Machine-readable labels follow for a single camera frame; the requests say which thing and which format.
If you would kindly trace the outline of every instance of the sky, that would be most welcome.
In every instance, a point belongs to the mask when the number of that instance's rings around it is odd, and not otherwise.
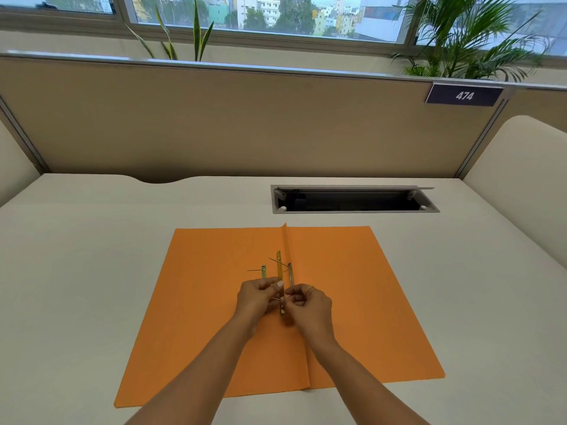
[[[316,6],[332,6],[335,0],[311,0]],[[345,0],[345,6],[359,7],[360,0]]]

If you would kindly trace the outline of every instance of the desk surface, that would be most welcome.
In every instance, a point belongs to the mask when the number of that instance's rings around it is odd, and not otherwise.
[[[434,186],[441,212],[274,215],[271,184]],[[388,387],[431,423],[565,423],[567,270],[460,180],[88,174],[0,208],[3,423],[126,421],[112,402],[174,229],[284,222],[372,227],[447,373]],[[229,398],[214,423],[353,421],[331,388]]]

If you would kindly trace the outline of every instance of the hand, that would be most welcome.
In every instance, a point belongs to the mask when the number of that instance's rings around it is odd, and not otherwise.
[[[330,308],[333,301],[324,292],[310,285],[294,285],[285,290],[286,313],[290,314],[311,350],[336,343]]]
[[[254,335],[260,318],[266,312],[280,306],[279,298],[283,295],[283,287],[284,281],[278,282],[277,277],[247,280],[240,285],[234,318],[245,322],[249,327],[250,337]]]

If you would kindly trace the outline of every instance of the forearm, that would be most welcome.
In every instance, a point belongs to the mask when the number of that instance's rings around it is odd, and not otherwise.
[[[358,425],[428,425],[337,342],[312,349]]]
[[[210,424],[248,340],[249,330],[243,320],[228,321],[193,362],[127,424]]]

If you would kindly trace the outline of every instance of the glass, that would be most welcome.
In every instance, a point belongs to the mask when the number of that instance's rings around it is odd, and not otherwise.
[[[529,18],[541,11],[538,17],[521,27],[513,37],[536,35],[541,37],[541,41],[529,49],[542,53],[547,44],[546,55],[567,56],[567,0],[514,0],[513,4],[515,9],[510,18],[510,32],[493,36],[486,43],[485,49],[501,43],[510,33],[518,30]],[[424,45],[428,40],[426,30],[417,40],[417,44]]]
[[[0,0],[2,6],[57,8],[91,13],[112,13],[108,0]]]
[[[197,0],[201,27],[403,43],[409,0]],[[157,24],[155,0],[132,0],[139,23]],[[191,27],[193,0],[158,0],[167,25]]]

